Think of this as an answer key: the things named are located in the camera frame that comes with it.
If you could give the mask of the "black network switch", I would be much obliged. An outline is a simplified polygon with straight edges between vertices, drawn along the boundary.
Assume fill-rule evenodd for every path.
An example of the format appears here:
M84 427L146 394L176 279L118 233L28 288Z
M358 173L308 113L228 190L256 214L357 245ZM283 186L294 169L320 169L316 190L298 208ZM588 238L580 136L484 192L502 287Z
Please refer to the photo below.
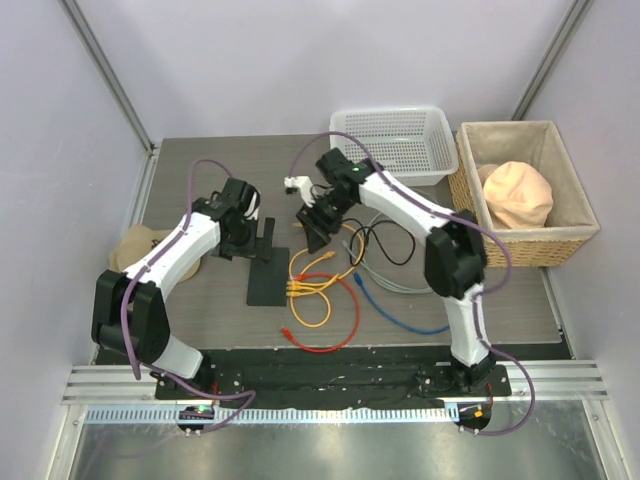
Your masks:
M268 261L250 262L246 304L253 307L285 307L287 305L288 264L290 249L274 247Z

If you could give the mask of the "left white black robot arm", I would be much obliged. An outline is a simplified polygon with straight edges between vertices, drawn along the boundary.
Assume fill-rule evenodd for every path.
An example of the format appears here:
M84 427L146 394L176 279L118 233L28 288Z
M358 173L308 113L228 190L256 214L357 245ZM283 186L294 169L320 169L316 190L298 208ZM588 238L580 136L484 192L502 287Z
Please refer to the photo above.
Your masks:
M258 235L259 191L229 178L220 192L191 202L181 223L141 260L122 272L104 271L97 279L91 338L105 350L178 379L190 398L205 397L213 385L203 352L171 333L165 301L174 287L214 250L220 258L271 259L275 219L264 220Z

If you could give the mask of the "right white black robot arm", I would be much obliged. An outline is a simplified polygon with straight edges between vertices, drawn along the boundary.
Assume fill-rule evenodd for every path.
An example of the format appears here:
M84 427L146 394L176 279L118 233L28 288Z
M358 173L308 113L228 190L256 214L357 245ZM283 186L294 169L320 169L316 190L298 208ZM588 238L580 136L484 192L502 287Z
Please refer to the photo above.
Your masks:
M451 380L457 391L472 395L483 388L495 365L484 326L481 294L486 253L474 215L456 213L411 191L371 158L359 163L334 148L316 167L328 183L313 191L307 176L288 175L288 194L300 194L301 222L309 252L327 246L355 205L374 209L409 232L424 248L424 277L444 302L451 334Z

